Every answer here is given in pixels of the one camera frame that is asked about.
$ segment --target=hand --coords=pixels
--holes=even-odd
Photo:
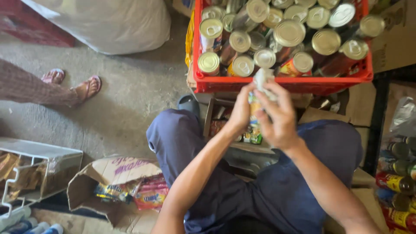
[[[229,128],[235,135],[246,131],[250,121],[250,104],[248,104],[248,93],[255,89],[255,84],[250,83],[244,86],[237,96],[230,119],[224,126]]]
[[[282,151],[288,150],[301,142],[296,132],[295,110],[290,93],[275,82],[266,83],[263,87],[277,95],[278,103],[270,101],[264,93],[254,90],[254,95],[267,112],[258,110],[255,113],[260,122],[260,132],[270,145]]]

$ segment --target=foot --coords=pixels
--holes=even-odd
[[[95,94],[97,94],[101,89],[101,79],[94,75],[91,76],[87,81],[79,84],[75,91],[77,92],[78,97],[81,99],[81,102],[85,102]]]
[[[192,112],[199,120],[199,104],[192,94],[182,95],[177,103],[178,110],[188,110]]]
[[[43,82],[47,84],[60,85],[65,78],[65,72],[61,69],[55,68],[43,75],[41,78]]]

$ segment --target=brown pants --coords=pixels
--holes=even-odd
[[[75,89],[44,83],[41,79],[0,59],[0,100],[73,106],[81,102]]]

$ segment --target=person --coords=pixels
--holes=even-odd
[[[60,86],[64,77],[64,71],[53,69],[39,79],[0,59],[0,100],[76,106],[96,95],[101,89],[101,79],[96,75],[75,88]]]
[[[151,233],[320,234],[327,214],[348,234],[381,233],[349,190],[362,157],[359,133],[335,120],[296,130],[289,92],[276,83],[264,88],[277,103],[254,84],[243,87],[230,119],[208,143],[188,110],[168,109],[155,118],[146,135],[170,191]],[[255,113],[262,136],[282,155],[244,182],[221,158],[247,129],[251,91],[264,108]]]

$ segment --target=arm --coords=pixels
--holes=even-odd
[[[179,174],[166,197],[152,234],[185,233],[183,217],[204,189],[213,170],[231,142],[242,134],[249,122],[248,93],[254,85],[243,87],[230,120],[189,165]]]
[[[345,228],[346,233],[381,233],[364,205],[297,135],[289,92],[276,83],[265,84],[264,87],[278,95],[279,103],[269,101],[263,93],[255,90],[256,97],[273,120],[271,123],[262,110],[256,112],[262,136],[292,159],[319,205]]]

